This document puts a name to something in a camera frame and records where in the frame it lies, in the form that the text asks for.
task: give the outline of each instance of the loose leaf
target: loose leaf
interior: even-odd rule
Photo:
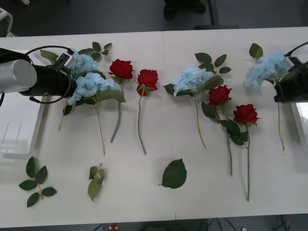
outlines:
[[[93,180],[91,180],[89,186],[88,186],[88,195],[91,198],[92,202],[94,198],[97,196],[99,191],[101,190],[102,185],[98,184],[99,178],[95,177]]]
[[[91,167],[90,168],[89,180],[94,179],[96,173],[97,173],[97,167],[95,167],[95,166]]]
[[[78,51],[78,54],[92,54],[92,52],[94,52],[92,48],[86,48]]]
[[[109,100],[109,99],[117,100],[119,103],[125,102],[124,95],[119,90],[107,89],[107,90],[102,91],[100,95],[98,96],[98,102],[101,102],[103,100]]]
[[[26,166],[26,173],[30,178],[35,177],[35,163],[34,163],[34,158],[31,157],[28,160],[27,166]]]
[[[226,61],[226,58],[227,58],[227,55],[224,54],[220,57],[218,57],[216,60],[215,60],[215,67],[219,67],[221,66],[225,61]]]
[[[196,53],[194,55],[196,56],[196,59],[201,63],[209,64],[210,62],[212,62],[211,56],[206,53]]]
[[[211,90],[223,84],[223,78],[220,76],[211,77],[205,84],[199,89],[199,93],[203,90]]]
[[[212,64],[201,64],[199,66],[200,69],[206,69],[206,71],[214,70],[214,66]]]
[[[71,105],[67,105],[65,106],[65,108],[63,108],[63,115],[66,116],[67,114],[69,114],[71,112],[71,110],[73,109],[73,107]]]
[[[109,53],[108,50],[104,50],[104,51],[102,52],[103,55],[108,55],[108,53]]]
[[[187,177],[183,159],[172,161],[164,171],[162,186],[177,189],[181,187]]]
[[[231,71],[231,68],[229,68],[227,66],[224,66],[221,69],[219,69],[219,73],[221,73],[221,74],[225,74],[225,73],[228,73],[230,71]]]
[[[108,49],[110,46],[112,45],[112,43],[108,43],[104,46],[104,50]]]
[[[236,145],[244,145],[244,142],[239,135],[230,135],[230,138]]]
[[[173,84],[168,84],[168,85],[165,85],[164,88],[166,89],[166,91],[168,92],[168,94],[172,95],[173,96],[173,93],[174,93],[174,85]],[[177,96],[183,96],[183,95],[189,95],[189,96],[193,96],[193,94],[191,92],[182,92],[182,91],[179,91],[177,93]]]
[[[247,142],[248,141],[248,131],[242,132],[240,137],[242,141]]]
[[[91,57],[94,59],[94,60],[97,60],[99,57],[100,57],[100,53],[93,53],[92,55],[91,55]]]
[[[47,168],[46,168],[46,165],[45,165],[44,167],[42,167],[38,171],[37,175],[35,176],[35,181],[38,184],[42,184],[42,183],[44,183],[46,177],[47,177]]]
[[[92,43],[92,47],[93,47],[94,51],[96,51],[96,52],[100,52],[101,51],[101,46],[100,46],[100,44],[98,42],[93,42]]]
[[[57,191],[52,188],[52,187],[48,187],[42,190],[42,195],[43,196],[53,196],[57,193]]]
[[[58,55],[50,52],[50,51],[45,51],[45,50],[40,50],[40,55],[45,58],[48,59],[52,64],[54,64],[58,58]]]
[[[26,180],[22,182],[21,184],[19,184],[19,188],[28,191],[28,190],[35,189],[37,185],[38,184],[34,180]]]
[[[38,200],[39,200],[39,193],[38,192],[33,193],[27,200],[27,208],[35,205]]]
[[[249,49],[249,54],[251,57],[259,59],[263,56],[263,49],[258,44],[253,43]]]

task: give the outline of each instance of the gray floor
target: gray floor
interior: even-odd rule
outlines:
[[[205,14],[181,9],[172,21],[163,18],[163,0],[31,0],[15,4],[0,0],[0,7],[13,15],[12,32],[18,36],[95,34],[141,31],[193,30],[196,25],[211,25],[207,0]],[[221,25],[239,28],[308,26],[308,0],[216,0]],[[307,231],[308,215],[289,215],[291,231]],[[271,231],[279,216],[230,218],[237,231]],[[199,231],[201,220],[153,223],[122,223],[119,231]],[[221,219],[224,231],[233,229]],[[1,231],[93,231],[98,224],[1,229]],[[107,231],[104,224],[97,231]],[[216,222],[210,231],[221,231]]]

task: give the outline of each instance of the light blue hydrangea flower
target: light blue hydrangea flower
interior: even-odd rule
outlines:
[[[198,71],[197,66],[190,65],[179,76],[172,79],[171,83],[174,84],[173,95],[176,96],[182,90],[191,90],[196,93],[213,76],[213,72],[207,72],[205,69]]]
[[[75,59],[70,65],[70,69],[73,70],[73,74],[86,73],[90,71],[97,71],[97,62],[93,60],[93,58],[86,54],[78,54],[78,51],[72,49],[75,53],[73,54],[73,58]]]
[[[73,96],[68,99],[69,105],[76,103],[82,97],[91,97],[107,89],[120,90],[119,84],[113,79],[103,79],[99,74],[92,72],[87,73],[85,77],[78,77],[76,83],[77,88]]]
[[[282,51],[259,58],[257,64],[247,73],[244,84],[253,84],[255,89],[259,90],[265,79],[274,79],[286,75],[288,69],[284,59],[285,56]]]

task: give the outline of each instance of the table surface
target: table surface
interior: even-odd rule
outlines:
[[[158,91],[142,100],[141,132],[148,154],[142,153],[137,134],[139,95],[134,81],[125,86],[126,103],[120,130],[110,138],[117,120],[116,102],[100,107],[106,144],[103,156],[96,111],[90,105],[78,107],[58,126],[65,101],[45,107],[35,153],[39,165],[47,166],[44,186],[58,193],[26,208],[31,195],[18,187],[27,179],[26,160],[0,160],[0,228],[172,220],[189,218],[307,213],[308,154],[304,153],[290,105],[283,105],[283,155],[278,136],[277,104],[270,84],[255,95],[242,85],[254,64],[248,54],[255,42],[264,53],[275,48],[285,51],[307,40],[308,28],[238,29],[213,31],[147,32],[78,36],[0,38],[1,47],[32,49],[42,45],[63,45],[77,50],[112,42],[112,54],[99,61],[107,77],[111,62],[131,60],[134,78],[142,69],[157,70]],[[251,201],[245,198],[246,149],[232,144],[233,177],[228,175],[228,152],[223,129],[200,112],[205,150],[198,136],[193,101],[188,96],[174,98],[163,85],[170,83],[186,66],[198,64],[194,53],[206,52],[213,59],[227,54],[224,74],[232,101],[252,103],[257,108],[257,127],[250,129]],[[188,171],[185,184],[176,190],[158,186],[166,166],[183,158]],[[106,178],[99,196],[91,202],[87,195],[89,168],[103,163]]]

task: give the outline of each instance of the rose stem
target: rose stem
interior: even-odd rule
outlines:
[[[280,141],[281,141],[281,144],[282,144],[283,154],[285,154],[284,143],[283,143],[283,140],[282,140],[282,137],[281,137],[281,132],[280,132],[280,107],[279,107],[279,103],[277,103],[277,105],[278,105],[278,132],[279,132],[279,138],[280,138]]]
[[[60,129],[61,129],[61,125],[62,125],[62,121],[63,121],[63,117],[64,117],[64,112],[65,112],[65,107],[63,109],[62,118],[61,118],[61,122],[60,122],[60,125],[59,125],[59,128],[58,128],[58,131],[60,131]]]
[[[143,97],[144,91],[145,91],[145,88],[142,90],[142,94],[141,94],[141,97],[140,97],[140,99],[139,99],[139,113],[138,113],[138,135],[139,135],[139,140],[140,140],[140,143],[141,143],[141,146],[142,146],[143,152],[144,152],[144,154],[146,154],[146,151],[145,151],[145,148],[144,148],[144,145],[143,145],[142,139],[141,139],[141,135],[140,135],[140,113],[141,113],[141,105],[140,105],[140,102],[141,102],[141,99],[142,99],[142,97]]]
[[[100,124],[101,138],[102,138],[102,143],[103,143],[103,153],[105,155],[105,145],[104,145],[103,134],[102,134],[102,126],[101,126],[100,114],[98,113],[98,107],[96,107],[96,112],[97,112],[98,122]]]
[[[122,87],[123,83],[124,83],[124,81],[121,78],[119,84],[120,84],[120,87],[121,87],[122,94],[124,95],[123,87]],[[117,131],[118,131],[119,127],[120,127],[120,123],[121,123],[122,112],[121,112],[121,103],[120,102],[118,104],[118,113],[119,113],[119,115],[118,115],[118,119],[117,119],[116,129],[114,131],[114,134],[112,135],[110,143],[112,143],[112,141],[114,141],[114,138],[116,136],[116,133],[117,133]]]
[[[223,106],[221,106],[221,110],[224,114],[224,116],[226,117],[227,120],[229,120],[229,118],[227,117],[227,115],[225,114],[225,111],[223,110]],[[232,167],[232,153],[231,153],[231,148],[230,148],[230,139],[229,139],[229,135],[228,135],[228,130],[227,128],[225,128],[226,131],[226,137],[227,137],[227,144],[228,144],[228,149],[229,149],[229,160],[230,160],[230,175],[233,175],[233,167]]]
[[[248,146],[247,146],[247,201],[249,202],[250,198],[250,155],[249,155],[249,148],[250,148],[250,137],[248,133]]]
[[[197,125],[198,125],[199,135],[200,135],[200,138],[201,138],[202,144],[203,144],[203,146],[204,146],[204,147],[205,147],[205,149],[206,149],[206,145],[205,145],[205,143],[204,143],[204,141],[203,141],[203,138],[202,138],[202,135],[201,135],[200,126],[199,126],[198,103],[197,103],[197,100],[195,100],[194,102],[195,102],[195,105],[196,105]]]

